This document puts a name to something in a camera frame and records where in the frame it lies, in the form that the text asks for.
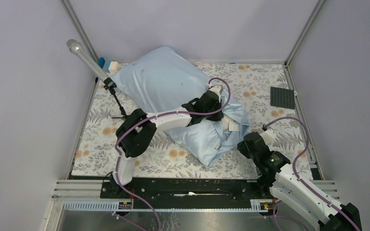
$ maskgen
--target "white label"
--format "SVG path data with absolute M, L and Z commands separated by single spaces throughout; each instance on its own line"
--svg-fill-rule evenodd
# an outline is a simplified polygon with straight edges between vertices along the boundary
M 229 131 L 239 131 L 239 124 L 235 121 L 229 122 Z

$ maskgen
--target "floral pattern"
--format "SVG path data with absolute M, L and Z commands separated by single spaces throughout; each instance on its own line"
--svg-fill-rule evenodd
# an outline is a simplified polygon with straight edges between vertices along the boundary
M 270 106 L 270 87 L 288 88 L 280 64 L 194 64 L 210 77 L 221 77 L 229 83 L 231 94 L 249 114 L 250 131 L 258 131 L 264 123 L 282 116 L 295 116 L 291 109 Z M 120 91 L 117 96 L 130 114 L 137 105 Z M 122 124 L 114 98 L 99 84 L 90 109 L 73 165 L 73 176 L 104 176 L 116 165 L 115 132 Z M 304 149 L 303 137 L 296 121 L 281 120 L 272 128 L 277 133 L 271 150 L 279 151 L 291 161 Z M 305 155 L 297 162 L 301 176 L 312 179 Z M 147 151 L 138 157 L 134 177 L 256 179 L 253 161 L 236 149 L 225 153 L 211 167 L 176 144 L 165 133 L 157 133 Z

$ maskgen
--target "black textured pad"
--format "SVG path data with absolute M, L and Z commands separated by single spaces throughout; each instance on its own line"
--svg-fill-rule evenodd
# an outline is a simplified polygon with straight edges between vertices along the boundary
M 271 87 L 270 105 L 274 107 L 295 109 L 294 91 L 284 88 Z

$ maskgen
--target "light blue pillow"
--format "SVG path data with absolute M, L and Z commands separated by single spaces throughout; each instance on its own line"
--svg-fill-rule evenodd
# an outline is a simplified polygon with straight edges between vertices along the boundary
M 144 112 L 155 113 L 176 109 L 199 98 L 208 90 L 210 78 L 171 48 L 160 47 L 123 67 L 112 79 Z M 227 97 L 224 90 L 222 103 Z M 224 131 L 222 121 L 204 119 L 199 124 L 165 132 L 209 167 L 223 153 L 235 148 L 249 129 L 247 113 L 233 97 L 223 113 L 239 123 L 239 131 Z

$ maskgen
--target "white wall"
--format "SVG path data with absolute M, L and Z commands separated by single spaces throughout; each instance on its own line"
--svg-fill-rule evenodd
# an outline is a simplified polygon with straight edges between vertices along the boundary
M 328 179 L 370 230 L 370 0 L 326 1 L 291 64 Z
M 36 231 L 64 177 L 93 75 L 60 1 L 0 0 L 0 231 Z
M 284 61 L 317 0 L 70 0 L 97 53 L 162 46 L 191 61 Z

